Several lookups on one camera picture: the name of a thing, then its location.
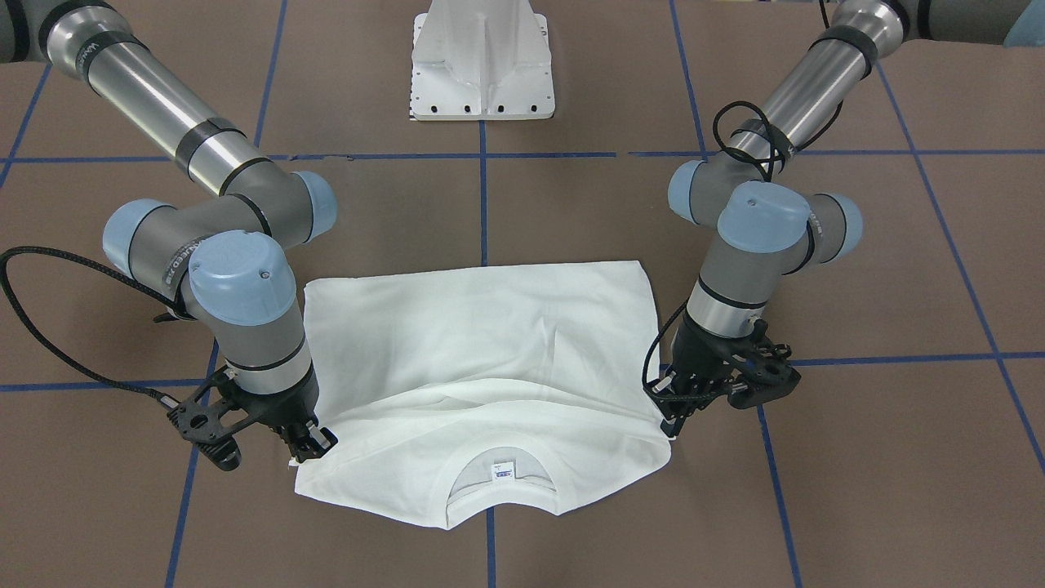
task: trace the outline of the white t-shirt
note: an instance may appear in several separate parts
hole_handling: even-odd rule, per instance
[[[637,261],[319,279],[305,332],[339,444],[298,494],[451,528],[504,502],[562,514],[670,457]]]

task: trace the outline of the gray joint housing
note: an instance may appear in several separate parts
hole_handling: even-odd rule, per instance
[[[241,389],[277,394],[304,380],[311,354],[279,243],[259,232],[222,232],[200,243],[187,273],[185,308],[214,333]]]
[[[902,13],[904,39],[1005,43],[1017,20],[1031,0],[889,0]]]
[[[762,182],[756,167],[724,152],[680,167],[669,198],[679,215],[718,232],[687,310],[720,337],[750,334],[782,275],[844,255],[863,231],[849,198]]]
[[[46,61],[112,102],[213,195],[226,193],[249,165],[268,161],[241,131],[153,56],[123,17],[108,5],[87,3],[52,8],[40,33]]]

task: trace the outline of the tag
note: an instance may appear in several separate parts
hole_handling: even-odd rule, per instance
[[[495,483],[508,481],[515,479],[515,463],[514,462],[502,462],[500,464],[494,464],[490,467],[490,477],[493,478]]]

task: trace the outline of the brown table surface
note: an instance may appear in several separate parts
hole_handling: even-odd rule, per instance
[[[719,108],[797,63],[816,7],[533,0],[555,117],[484,125],[408,120],[427,4],[117,7],[262,150],[334,187],[338,225],[288,254],[299,284],[640,259],[666,319],[711,237],[668,208],[668,180],[715,149]],[[206,197],[83,83],[18,64],[0,87],[0,246],[103,259],[124,202]],[[0,585],[1045,585],[1043,95],[1043,50],[912,42],[885,60],[780,177],[852,196],[866,224],[772,302],[799,389],[714,404],[660,472],[558,518],[504,505],[447,533],[315,502],[265,430],[219,472],[153,403],[85,383],[0,310]],[[155,303],[101,276],[11,274],[41,329],[103,374],[184,396],[215,361],[204,328],[152,325]]]

